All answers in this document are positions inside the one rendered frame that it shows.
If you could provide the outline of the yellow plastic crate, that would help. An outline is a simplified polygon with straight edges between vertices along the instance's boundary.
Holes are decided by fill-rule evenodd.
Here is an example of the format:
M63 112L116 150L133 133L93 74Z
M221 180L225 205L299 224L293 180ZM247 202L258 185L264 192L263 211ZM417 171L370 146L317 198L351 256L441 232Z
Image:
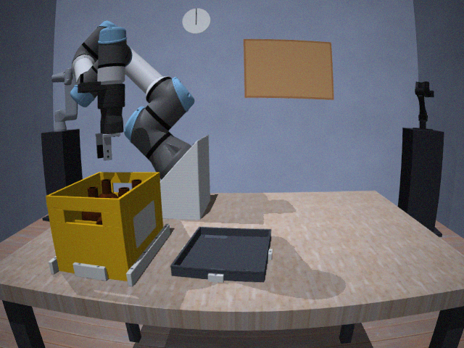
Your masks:
M118 199L88 197L103 179L141 183ZM59 271L75 273L73 263L106 267L108 279L127 281L126 273L163 228L158 173L96 173L46 196ZM68 211L72 210L72 211ZM82 220L100 212L102 225ZM87 223L87 224L85 224Z

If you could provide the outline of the brown bottle with green label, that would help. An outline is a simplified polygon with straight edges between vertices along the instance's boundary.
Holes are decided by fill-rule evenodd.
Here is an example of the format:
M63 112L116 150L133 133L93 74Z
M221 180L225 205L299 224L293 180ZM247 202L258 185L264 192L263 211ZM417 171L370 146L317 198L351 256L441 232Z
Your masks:
M130 191L128 187L119 188L118 198L121 197L123 194L125 194L128 191Z

